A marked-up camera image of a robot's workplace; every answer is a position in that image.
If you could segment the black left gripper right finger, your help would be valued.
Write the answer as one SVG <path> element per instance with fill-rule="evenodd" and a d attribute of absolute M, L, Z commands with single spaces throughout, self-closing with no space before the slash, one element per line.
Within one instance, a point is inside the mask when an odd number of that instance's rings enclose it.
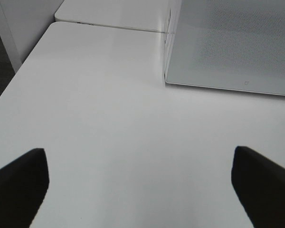
<path fill-rule="evenodd" d="M 231 183 L 255 228 L 285 228 L 285 168 L 245 146 L 234 152 Z"/>

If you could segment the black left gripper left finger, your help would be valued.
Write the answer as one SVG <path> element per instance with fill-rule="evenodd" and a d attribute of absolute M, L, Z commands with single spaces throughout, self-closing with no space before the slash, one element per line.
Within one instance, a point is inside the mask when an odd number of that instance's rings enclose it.
<path fill-rule="evenodd" d="M 49 187 L 46 153 L 35 148 L 0 169 L 0 228 L 28 228 Z"/>

